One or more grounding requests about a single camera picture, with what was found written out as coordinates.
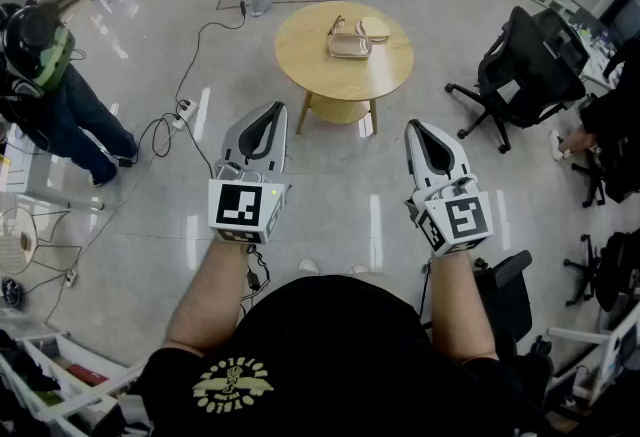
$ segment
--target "jeans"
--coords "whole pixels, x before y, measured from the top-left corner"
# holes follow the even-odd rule
[[[29,125],[23,127],[23,131],[29,138],[42,150],[70,158],[78,167],[91,172],[95,183],[112,179],[116,166],[83,129],[93,133],[115,156],[132,158],[136,154],[133,135],[100,102],[72,65],[67,68],[60,84],[45,94],[41,101],[33,103],[30,111],[25,113],[27,115],[21,117]]]

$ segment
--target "black t-shirt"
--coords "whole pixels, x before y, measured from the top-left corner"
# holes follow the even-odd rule
[[[436,353],[411,306],[344,276],[281,287],[205,358],[157,351],[133,392],[154,436],[393,424],[403,433],[513,437],[548,428],[514,369]]]

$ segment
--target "floor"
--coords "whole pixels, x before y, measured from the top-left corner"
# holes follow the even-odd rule
[[[452,135],[466,126],[480,109],[470,100],[445,93],[443,86],[451,81],[472,87],[477,65],[511,9],[515,5],[531,12],[538,9],[526,0],[352,1],[395,19],[415,53],[410,78],[378,103],[377,136],[362,136],[365,126],[333,126],[312,114],[303,133],[294,134],[303,92],[280,71],[273,48],[278,28],[304,5],[300,3],[274,5],[257,19],[249,16],[238,31],[209,27],[180,95],[202,104],[195,135],[211,161],[219,158],[225,131],[249,110],[273,100],[285,102],[289,109],[286,173],[293,189],[273,240],[262,247],[274,285],[292,275],[305,257],[325,273],[365,264],[392,275],[418,307],[421,266],[430,249],[403,206],[413,190],[404,127],[411,118],[436,124]],[[216,11],[217,3],[114,0],[106,8],[87,0],[66,14],[77,46],[87,52],[86,60],[76,62],[77,68],[136,137],[151,119],[172,111],[199,27],[211,20],[241,22],[239,10]],[[237,0],[221,1],[221,7],[234,5]],[[497,151],[491,125],[463,142],[481,188],[503,191],[508,221],[508,233],[496,233],[473,257],[494,265],[523,249],[533,255],[525,277],[534,327],[521,341],[522,350],[550,325],[595,327],[595,300],[570,309],[564,306],[573,295],[577,275],[563,268],[562,260],[582,257],[582,233],[591,233],[601,246],[613,231],[637,226],[640,198],[583,209],[583,180],[568,164],[551,159],[549,131],[554,126],[568,130],[576,122],[575,111],[568,111],[534,128],[510,129],[513,150],[505,156]],[[56,242],[86,246],[112,217],[150,156],[150,140],[145,138],[141,165],[121,170],[115,181],[95,190],[106,201],[106,209],[72,212],[56,230]],[[153,351],[212,238],[207,226],[207,178],[207,167],[189,137],[177,134],[168,157],[155,159],[130,199],[83,255],[78,282],[63,292],[50,323],[122,363],[134,363]],[[52,164],[50,180],[74,193],[94,192],[86,173],[66,160]],[[18,202],[36,211],[48,210],[45,204]],[[13,204],[12,197],[3,196],[4,209]],[[55,254],[40,259],[64,267],[72,258]],[[19,279],[30,288],[51,275],[34,265]],[[56,282],[38,288],[29,296],[29,314],[46,317],[58,294]],[[554,341],[556,363],[574,351],[573,345]]]

